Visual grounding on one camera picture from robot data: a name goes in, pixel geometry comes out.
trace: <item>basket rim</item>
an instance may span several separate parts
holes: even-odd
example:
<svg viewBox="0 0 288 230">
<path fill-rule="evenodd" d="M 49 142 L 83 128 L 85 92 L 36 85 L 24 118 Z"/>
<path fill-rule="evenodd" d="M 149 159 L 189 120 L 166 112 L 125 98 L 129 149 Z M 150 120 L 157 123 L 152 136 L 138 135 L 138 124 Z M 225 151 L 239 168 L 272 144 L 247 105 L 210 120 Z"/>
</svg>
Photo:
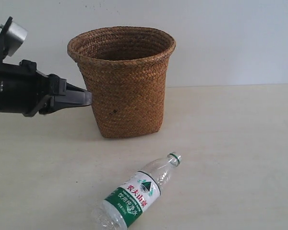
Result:
<svg viewBox="0 0 288 230">
<path fill-rule="evenodd" d="M 159 34 L 162 34 L 166 39 L 168 39 L 170 41 L 170 45 L 169 47 L 156 54 L 156 55 L 152 55 L 152 56 L 148 56 L 148 57 L 143 57 L 143 58 L 137 58 L 137 59 L 129 59 L 129 60 L 106 60 L 106 59 L 98 59 L 98 58 L 94 58 L 94 57 L 87 57 L 85 55 L 81 55 L 79 54 L 77 51 L 75 51 L 75 46 L 81 41 L 81 39 L 85 36 L 88 35 L 93 35 L 96 32 L 106 32 L 106 31 L 111 31 L 113 29 L 139 29 L 139 30 L 143 30 L 143 31 L 155 31 Z M 175 39 L 169 35 L 168 33 L 160 30 L 160 29 L 156 29 L 153 27 L 141 27 L 141 26 L 113 26 L 113 27 L 103 27 L 103 28 L 99 28 L 99 29 L 94 29 L 94 30 L 90 30 L 84 33 L 81 33 L 79 35 L 77 35 L 76 37 L 72 38 L 68 45 L 67 45 L 67 53 L 68 55 L 76 62 L 76 63 L 91 63 L 91 64 L 95 64 L 97 66 L 134 66 L 134 65 L 139 65 L 139 64 L 143 64 L 143 63 L 151 63 L 151 62 L 158 62 L 160 60 L 164 60 L 166 58 L 168 58 L 174 51 L 174 49 L 176 48 L 176 41 Z"/>
</svg>

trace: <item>bottle label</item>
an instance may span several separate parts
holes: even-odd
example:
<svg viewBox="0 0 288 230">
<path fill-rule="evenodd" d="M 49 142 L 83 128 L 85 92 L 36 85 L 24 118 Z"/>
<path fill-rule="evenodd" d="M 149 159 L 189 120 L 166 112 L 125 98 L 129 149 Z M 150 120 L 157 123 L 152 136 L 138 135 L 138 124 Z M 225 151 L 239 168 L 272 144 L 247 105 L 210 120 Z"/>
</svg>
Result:
<svg viewBox="0 0 288 230">
<path fill-rule="evenodd" d="M 105 200 L 120 212 L 129 227 L 160 195 L 157 183 L 148 174 L 138 171 Z"/>
</svg>

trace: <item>water bottle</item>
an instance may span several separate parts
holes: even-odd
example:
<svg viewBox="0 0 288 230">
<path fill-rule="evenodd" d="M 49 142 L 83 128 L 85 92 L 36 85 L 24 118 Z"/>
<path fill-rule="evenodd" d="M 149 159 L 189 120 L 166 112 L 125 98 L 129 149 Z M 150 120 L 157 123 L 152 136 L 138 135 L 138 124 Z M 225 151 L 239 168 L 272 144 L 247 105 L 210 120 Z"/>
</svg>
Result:
<svg viewBox="0 0 288 230">
<path fill-rule="evenodd" d="M 139 170 L 93 210 L 94 230 L 127 230 L 161 195 L 180 161 L 173 152 Z"/>
</svg>

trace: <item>white wall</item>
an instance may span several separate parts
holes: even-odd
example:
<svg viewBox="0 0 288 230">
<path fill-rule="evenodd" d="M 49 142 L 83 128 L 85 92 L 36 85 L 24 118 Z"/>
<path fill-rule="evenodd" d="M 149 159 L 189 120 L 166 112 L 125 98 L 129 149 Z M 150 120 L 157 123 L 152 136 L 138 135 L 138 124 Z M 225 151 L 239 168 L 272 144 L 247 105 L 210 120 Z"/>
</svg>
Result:
<svg viewBox="0 0 288 230">
<path fill-rule="evenodd" d="M 176 38 L 168 86 L 288 83 L 288 0 L 0 0 L 0 23 L 9 16 L 29 35 L 7 62 L 36 61 L 81 87 L 68 41 L 115 25 Z"/>
</svg>

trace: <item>woven basket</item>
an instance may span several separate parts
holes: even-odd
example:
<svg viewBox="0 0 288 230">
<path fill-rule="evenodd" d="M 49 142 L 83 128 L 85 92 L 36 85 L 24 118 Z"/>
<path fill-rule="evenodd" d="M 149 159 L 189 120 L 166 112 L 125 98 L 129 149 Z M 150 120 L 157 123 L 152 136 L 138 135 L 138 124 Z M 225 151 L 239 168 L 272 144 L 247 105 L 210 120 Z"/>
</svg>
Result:
<svg viewBox="0 0 288 230">
<path fill-rule="evenodd" d="M 158 132 L 163 121 L 168 60 L 176 46 L 167 33 L 146 27 L 110 27 L 73 38 L 98 128 L 106 138 Z"/>
</svg>

